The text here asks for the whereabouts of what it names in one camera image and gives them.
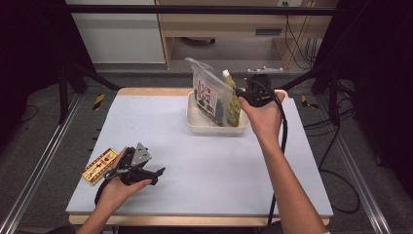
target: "yellow bottle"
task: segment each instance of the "yellow bottle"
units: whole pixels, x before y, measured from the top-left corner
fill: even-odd
[[[237,86],[228,70],[222,71],[222,75],[225,77],[225,83],[233,88],[232,99],[227,113],[227,121],[230,126],[238,127],[240,124],[241,107],[238,97],[235,95],[235,88],[237,88]]]

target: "box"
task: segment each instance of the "box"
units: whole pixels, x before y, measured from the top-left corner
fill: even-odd
[[[82,176],[92,185],[97,184],[103,178],[103,175],[110,169],[116,157],[118,157],[118,153],[115,150],[108,148],[85,168],[82,172]]]

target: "metal rail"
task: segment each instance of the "metal rail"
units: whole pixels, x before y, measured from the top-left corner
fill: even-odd
[[[320,106],[323,114],[328,118],[328,110],[325,98],[320,98],[316,96],[317,103]],[[367,216],[371,222],[371,225],[374,228],[374,231],[378,234],[391,234],[392,230],[385,217],[383,216],[382,211],[380,210],[379,205],[376,202],[376,199],[373,196],[370,188],[368,187],[367,182],[364,179],[364,176],[361,174],[360,169],[357,166],[355,159],[353,158],[352,153],[350,152],[349,147],[343,139],[343,136],[338,133],[337,136],[337,145],[340,151],[340,156],[343,160],[343,163],[349,173],[349,176],[357,189],[357,192],[360,196],[361,203],[364,206],[364,210],[367,213]]]
[[[49,10],[93,14],[215,14],[215,15],[289,15],[289,16],[344,16],[351,10],[306,7],[250,7],[250,6],[153,6],[153,5],[49,5]]]
[[[7,217],[3,220],[0,233],[1,234],[12,234],[15,232],[18,224],[27,209],[34,193],[36,192],[37,187],[40,184],[40,181],[43,178],[47,168],[49,167],[50,162],[55,156],[56,150],[60,145],[66,130],[68,129],[73,116],[76,112],[76,109],[79,105],[82,95],[75,95],[75,98],[72,100],[69,113],[62,124],[59,124],[55,130],[54,135],[46,146],[45,151],[43,151],[42,156],[40,157],[39,162],[34,168],[30,178],[28,179],[26,185],[19,194],[18,199],[13,205],[12,209],[9,211]]]

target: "person's right hand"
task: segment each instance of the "person's right hand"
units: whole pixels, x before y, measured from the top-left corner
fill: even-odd
[[[276,93],[280,101],[284,99],[284,94]],[[282,115],[279,107],[274,101],[261,106],[253,107],[243,97],[239,97],[241,109],[248,116],[252,129],[257,135],[258,140],[268,139],[279,142]]]

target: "printed label on bag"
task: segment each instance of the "printed label on bag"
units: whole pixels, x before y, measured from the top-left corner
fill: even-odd
[[[216,103],[218,102],[218,93],[208,87],[202,79],[198,78],[197,103],[207,113],[215,117]]]

